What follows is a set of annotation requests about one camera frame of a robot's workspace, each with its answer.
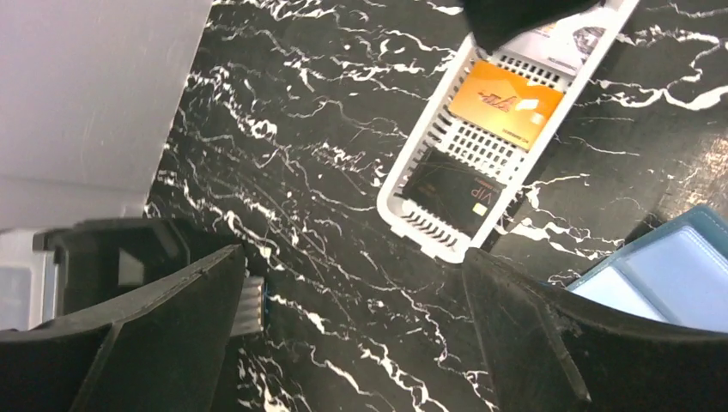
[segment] card chip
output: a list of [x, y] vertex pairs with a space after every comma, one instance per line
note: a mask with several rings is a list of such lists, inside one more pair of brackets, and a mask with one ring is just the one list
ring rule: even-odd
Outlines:
[[409, 177], [402, 196], [473, 237], [503, 187], [485, 173], [429, 148]]

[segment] card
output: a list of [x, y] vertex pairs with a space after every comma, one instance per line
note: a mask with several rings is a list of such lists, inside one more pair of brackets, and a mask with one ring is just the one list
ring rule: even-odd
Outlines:
[[615, 10], [595, 7], [523, 33], [503, 49], [576, 76], [615, 18]]
[[473, 237], [503, 185], [436, 148], [429, 148], [402, 190], [404, 198]]
[[450, 112], [526, 150], [563, 93], [480, 61], [452, 99]]

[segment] black object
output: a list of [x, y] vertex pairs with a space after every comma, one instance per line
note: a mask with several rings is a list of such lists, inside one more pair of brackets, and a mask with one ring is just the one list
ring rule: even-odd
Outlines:
[[181, 219], [109, 219], [36, 234], [33, 249], [53, 251], [58, 266], [57, 316], [157, 281], [239, 243], [196, 230]]
[[503, 412], [728, 410], [728, 335], [599, 305], [485, 251], [462, 275]]
[[230, 245], [35, 330], [0, 331], [0, 410], [209, 410], [245, 271]]
[[484, 173], [428, 148], [402, 189], [402, 197], [475, 236], [502, 190], [503, 185]]
[[604, 0], [462, 0], [476, 43], [493, 53], [521, 33], [584, 12]]

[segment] gray surface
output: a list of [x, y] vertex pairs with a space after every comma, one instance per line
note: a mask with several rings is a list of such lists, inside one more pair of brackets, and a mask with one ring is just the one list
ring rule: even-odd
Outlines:
[[[0, 3], [0, 227], [139, 213], [210, 4]], [[61, 205], [18, 209], [45, 200], [6, 192], [32, 180], [59, 184]]]
[[34, 230], [0, 233], [0, 330], [27, 330], [43, 321], [44, 310], [55, 303], [55, 282], [48, 285], [47, 253], [33, 253]]

